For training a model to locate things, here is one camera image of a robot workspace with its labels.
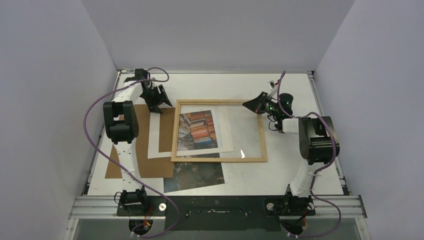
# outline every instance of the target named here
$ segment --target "white wall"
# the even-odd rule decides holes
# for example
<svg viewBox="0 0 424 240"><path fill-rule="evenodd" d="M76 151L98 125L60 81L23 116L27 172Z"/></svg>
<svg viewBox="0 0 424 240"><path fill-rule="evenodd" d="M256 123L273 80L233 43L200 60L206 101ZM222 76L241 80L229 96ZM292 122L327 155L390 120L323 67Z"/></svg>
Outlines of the white wall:
<svg viewBox="0 0 424 240"><path fill-rule="evenodd" d="M316 70L373 239L423 239L424 1L356 0Z"/></svg>
<svg viewBox="0 0 424 240"><path fill-rule="evenodd" d="M354 0L82 0L118 69L315 70Z"/></svg>
<svg viewBox="0 0 424 240"><path fill-rule="evenodd" d="M0 3L0 238L63 236L93 148L83 115L116 68L80 0ZM98 136L101 108L89 121Z"/></svg>

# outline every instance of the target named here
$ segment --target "black mounting plate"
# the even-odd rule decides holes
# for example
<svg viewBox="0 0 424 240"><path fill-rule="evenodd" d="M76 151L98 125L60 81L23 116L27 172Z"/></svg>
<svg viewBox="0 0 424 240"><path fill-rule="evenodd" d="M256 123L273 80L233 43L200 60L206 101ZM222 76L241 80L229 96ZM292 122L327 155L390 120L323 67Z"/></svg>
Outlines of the black mounting plate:
<svg viewBox="0 0 424 240"><path fill-rule="evenodd" d="M150 214L151 216L157 216L157 217L165 216L166 210L165 211L159 210L160 204L167 204L167 200L165 198L161 196L149 196L147 198L147 202L149 206L153 207L153 212ZM137 216L144 216L147 212L144 209L144 207L141 209L140 205L124 206L119 202L118 208L116 210L116 215L120 217L137 217Z"/></svg>
<svg viewBox="0 0 424 240"><path fill-rule="evenodd" d="M180 210L172 231L281 231L275 216L267 216L264 200L281 196L170 196ZM166 208L165 228L178 218L175 208Z"/></svg>

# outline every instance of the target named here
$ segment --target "red wire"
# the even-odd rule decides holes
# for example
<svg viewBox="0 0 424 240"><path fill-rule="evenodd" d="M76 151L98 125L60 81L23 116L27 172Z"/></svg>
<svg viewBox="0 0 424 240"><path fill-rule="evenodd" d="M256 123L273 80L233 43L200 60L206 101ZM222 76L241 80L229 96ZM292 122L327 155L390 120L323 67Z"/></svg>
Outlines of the red wire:
<svg viewBox="0 0 424 240"><path fill-rule="evenodd" d="M153 207L150 206L150 211L146 214L146 216L144 216L144 221L143 221L143 226L146 226L146 221L147 221L147 217L150 216L150 214L153 213Z"/></svg>

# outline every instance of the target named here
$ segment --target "glass pane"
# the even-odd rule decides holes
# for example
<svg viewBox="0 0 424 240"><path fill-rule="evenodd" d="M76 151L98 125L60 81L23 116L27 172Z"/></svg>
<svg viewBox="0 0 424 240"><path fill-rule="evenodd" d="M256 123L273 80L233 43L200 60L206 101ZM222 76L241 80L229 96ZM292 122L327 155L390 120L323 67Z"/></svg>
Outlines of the glass pane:
<svg viewBox="0 0 424 240"><path fill-rule="evenodd" d="M177 157L262 158L262 129L258 115L241 104L182 105Z"/></svg>

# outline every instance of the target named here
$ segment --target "wire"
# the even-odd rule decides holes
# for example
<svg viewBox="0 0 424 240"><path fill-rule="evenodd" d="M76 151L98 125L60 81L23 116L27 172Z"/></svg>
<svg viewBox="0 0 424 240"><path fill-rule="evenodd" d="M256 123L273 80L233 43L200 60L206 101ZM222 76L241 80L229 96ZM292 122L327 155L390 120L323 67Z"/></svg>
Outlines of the wire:
<svg viewBox="0 0 424 240"><path fill-rule="evenodd" d="M289 116L290 118L299 118L298 116L295 117L295 116L289 114L288 112L286 112L284 110L283 106L280 103L280 87L281 87L281 84L280 83L281 83L281 80L283 79L283 77L285 75L286 75L286 71L283 71L282 74L281 74L281 76L279 77L279 79L277 81L278 82L278 87L277 87L277 99L278 99L278 101L277 101L277 103L278 103L279 108L282 110L282 112L285 113L287 116ZM327 163L326 165L318 168L317 170L315 170L313 172L312 182L310 183L310 187L309 187L309 189L310 189L310 195L313 196L315 199L317 199L319 201L328 203L328 204L332 205L333 207L335 207L337 209L337 212L338 212L338 221L337 221L337 223L335 224L335 226L332 229L330 229L330 230L328 230L326 232L315 234L315 235L299 235L298 237L300 237L300 238L315 238L315 237L322 237L322 236L328 235L328 234L334 232L339 227L340 222L342 221L342 212L340 211L340 208L336 204L334 204L334 203L332 203L332 202L330 202L330 201L328 201L326 199L323 199L323 198L320 198L320 197L316 196L314 194L314 192L312 191L312 188L314 187L314 184L315 184L315 180L317 178L317 173L320 172L320 171L322 171L322 170L324 170L324 169L326 169L326 168L328 168L328 167L330 167L331 164L334 163L334 161L336 160L336 151L337 150L336 150L336 141L334 140L334 135L331 132L330 127L328 126L328 124L326 123L326 121L324 121L324 119L318 113L313 112L313 111L311 111L310 113L308 113L304 117L309 117L310 115L315 115L321 121L322 125L324 125L324 128L325 128L325 130L327 130L328 135L330 137L331 146L332 146L332 156L331 156L330 162ZM291 234L290 232L289 232L289 235L290 236L293 236L293 237L296 237L297 236L297 235Z"/></svg>
<svg viewBox="0 0 424 240"><path fill-rule="evenodd" d="M117 192L115 193L115 195L113 196L113 201L114 201L116 204L118 204L118 205L119 205L119 203L117 202L117 194L121 194L121 195L122 195L122 192L117 191Z"/></svg>
<svg viewBox="0 0 424 240"><path fill-rule="evenodd" d="M278 129L271 129L271 123L273 123L273 121L270 121L268 123L268 129L271 130L271 131L277 131Z"/></svg>
<svg viewBox="0 0 424 240"><path fill-rule="evenodd" d="M150 216L150 214L153 213L153 207L152 205L150 205L150 211L144 216L144 221L143 221L143 226L146 227L146 223L147 223L147 217Z"/></svg>
<svg viewBox="0 0 424 240"><path fill-rule="evenodd" d="M180 218L181 218L181 213L180 213L180 210L178 209L178 206L175 204L175 202L174 201L172 201L169 197L167 197L167 196L165 196L163 193L161 193L161 192L159 192L158 190L156 190L156 189L154 189L153 187L150 187L150 186L148 186L148 185L146 185L144 182L142 182L141 180L139 180L139 179L137 179L127 168L125 168L123 165L121 165L119 162L117 162L117 161L115 161L115 160L113 160L110 156L108 156L106 153L104 153L102 150L100 150L100 148L94 143L94 141L91 139L91 137L90 137L90 135L89 135L89 132L88 132L88 130L87 130L87 117L88 117L88 115L89 115L89 113L90 113L90 111L93 109L93 107L97 104L97 103L99 103L102 99L104 99L104 98L106 98L106 97L108 97L108 96L110 96L110 95L112 95L112 94L114 94L114 93L117 93L117 92L119 92L119 91L122 91L122 90L125 90L125 89L127 89L127 88L129 88L129 87L131 87L131 86L133 86L133 85L135 85L135 84L138 84L138 83L142 83L142 82L146 82L146 81L153 81L153 82L159 82L159 83L164 83L164 82L167 82L169 79L170 79L170 75L165 71L165 70L163 70L162 68L160 68L160 67L151 67L151 68L149 68L149 69L147 69L147 72L148 71L150 71L150 70L152 70L152 69L157 69L157 70L161 70L161 71L163 71L165 74L166 74L166 80L156 80L156 79L150 79L150 78L148 78L148 79L141 79L141 80L137 80L137 81L135 81L135 82L133 82L133 83L131 83L130 85L127 85L127 86L124 86L124 87L122 87L122 88L119 88L119 89L116 89L116 90L114 90L114 91L112 91L112 92L109 92L109 93L107 93L107 94L105 94L105 95L103 95L103 96L101 96L100 98L98 98L96 101L94 101L91 105L90 105L90 107L87 109L87 112L85 113L85 115L84 115L84 120L83 120L83 128L84 128L84 133L85 133L85 136L87 137L87 139L88 139L88 141L90 142L90 144L94 147L94 149L98 152L98 153L100 153L101 155L103 155L103 157L105 157L106 159L108 159L109 161L111 161L112 163L114 163L115 165L117 165L118 167L120 167L121 169L123 169L125 172L127 172L128 173L128 175L132 178L132 179L134 179L134 181L136 181L137 183L139 183L139 184L141 184L141 185L143 185L144 187L146 187L147 189L150 189L151 191L153 191L154 193L157 193L157 194L159 194L160 196L162 196L162 197L164 197L169 203L171 203L173 206L174 206L174 208L175 208L175 210L178 212L178 218L176 219L176 221L175 221L175 223L174 224L172 224L170 227L168 227L167 229L165 229L163 232L160 232L160 233L158 233L158 234L154 234L154 235L150 235L150 236L140 236L141 238L145 238L145 239L149 239L149 238L154 238L154 237L157 237L157 236L160 236L160 235L163 235L163 234L165 234L165 233L167 233L169 230L171 230L172 228L174 228L179 222L180 222ZM137 228L138 228L139 226L137 225L137 226L135 226L133 229L132 229L132 232L134 232L134 230L136 230Z"/></svg>
<svg viewBox="0 0 424 240"><path fill-rule="evenodd" d="M269 120L269 121L271 121L271 122L275 123L276 121L275 121L275 120L272 120L272 119L270 118L270 116L271 116L271 115L266 115L266 117L268 118L268 120Z"/></svg>

